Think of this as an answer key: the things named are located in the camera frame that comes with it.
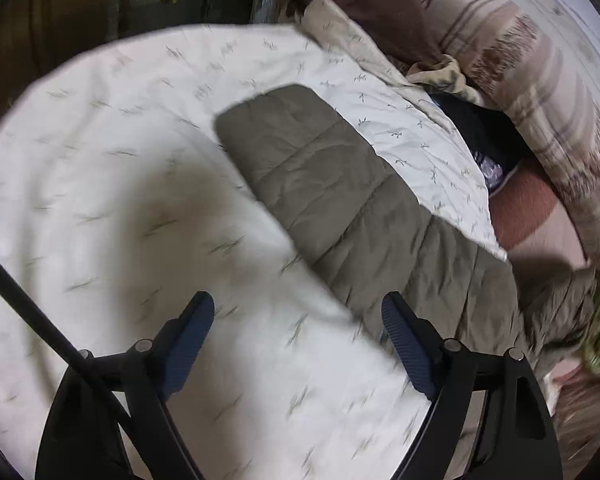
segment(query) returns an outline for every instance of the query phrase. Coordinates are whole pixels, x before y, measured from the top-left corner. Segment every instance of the striped pillowcase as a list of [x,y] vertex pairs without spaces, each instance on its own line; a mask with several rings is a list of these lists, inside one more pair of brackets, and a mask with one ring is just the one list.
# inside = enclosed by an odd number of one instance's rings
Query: striped pillowcase
[[585,68],[510,0],[420,3],[441,50],[516,125],[600,265],[600,107]]

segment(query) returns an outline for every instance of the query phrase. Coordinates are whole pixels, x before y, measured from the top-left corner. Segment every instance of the blue rubber grip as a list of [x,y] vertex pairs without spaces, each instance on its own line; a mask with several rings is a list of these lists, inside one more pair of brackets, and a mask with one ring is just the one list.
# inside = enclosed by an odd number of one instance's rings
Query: blue rubber grip
[[432,379],[429,355],[389,294],[382,300],[382,323],[413,387],[434,400],[438,390]]
[[202,300],[194,297],[192,301],[200,301],[200,303],[181,330],[164,361],[164,380],[160,386],[160,393],[165,400],[184,387],[206,334],[214,322],[215,307],[211,295],[204,293]]

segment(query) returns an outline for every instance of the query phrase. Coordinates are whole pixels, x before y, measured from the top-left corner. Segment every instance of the bedding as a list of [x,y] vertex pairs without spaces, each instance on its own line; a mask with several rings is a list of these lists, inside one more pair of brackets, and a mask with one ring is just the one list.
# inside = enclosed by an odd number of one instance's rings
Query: bedding
[[[474,350],[524,349],[539,377],[582,342],[592,269],[546,280],[518,306],[509,266],[418,206],[386,161],[311,90],[258,96],[220,116],[217,131],[298,257],[381,344],[388,343],[379,319],[385,288],[400,290],[443,336]],[[479,400],[446,478],[463,472]]]
[[[291,0],[300,11],[312,0]],[[418,0],[333,0],[362,27],[398,68],[406,72],[421,62],[434,65],[443,60],[424,19]]]
[[574,480],[600,447],[600,377],[581,369],[568,378],[554,421],[564,480]]
[[[0,261],[78,348],[123,351],[196,290],[215,298],[216,322],[169,404],[210,480],[390,478],[429,406],[297,259],[219,146],[219,114],[311,88],[425,208],[503,257],[458,132],[385,72],[368,37],[346,50],[336,32],[357,29],[345,18],[325,31],[306,17],[324,49],[293,26],[109,44],[35,83],[0,124]],[[0,447],[26,479],[64,369],[0,300]]]
[[581,62],[511,0],[420,1],[440,48],[513,120],[600,265],[600,83],[592,56]]
[[431,96],[454,122],[474,155],[491,199],[523,156],[530,155],[528,146],[503,112],[482,108],[448,92],[432,92]]
[[507,251],[519,291],[587,265],[580,239],[551,181],[526,158],[489,199],[496,238]]
[[406,73],[407,81],[424,86],[429,91],[451,94],[482,108],[494,107],[479,89],[469,85],[454,58],[447,54],[442,57],[443,60],[434,65],[422,62],[411,65]]

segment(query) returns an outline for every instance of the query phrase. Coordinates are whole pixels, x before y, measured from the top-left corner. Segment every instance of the black pole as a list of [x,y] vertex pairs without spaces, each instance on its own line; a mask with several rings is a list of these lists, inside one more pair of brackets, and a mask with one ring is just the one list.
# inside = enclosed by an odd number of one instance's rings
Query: black pole
[[0,264],[0,296],[40,338],[76,371],[107,406],[129,438],[133,439],[131,417],[102,379],[91,370],[80,352],[51,323],[34,301]]

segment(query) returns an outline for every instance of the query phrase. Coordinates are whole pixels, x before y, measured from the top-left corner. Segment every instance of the screw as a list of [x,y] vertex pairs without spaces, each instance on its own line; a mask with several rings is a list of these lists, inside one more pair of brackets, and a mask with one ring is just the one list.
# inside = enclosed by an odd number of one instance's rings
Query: screw
[[151,347],[154,345],[154,342],[150,339],[141,339],[138,341],[134,348],[139,352],[148,352],[151,350]]
[[514,361],[522,361],[522,359],[525,358],[525,355],[522,353],[522,350],[510,348],[509,357],[511,357]]
[[459,352],[462,349],[462,345],[457,339],[445,339],[445,348],[450,352]]

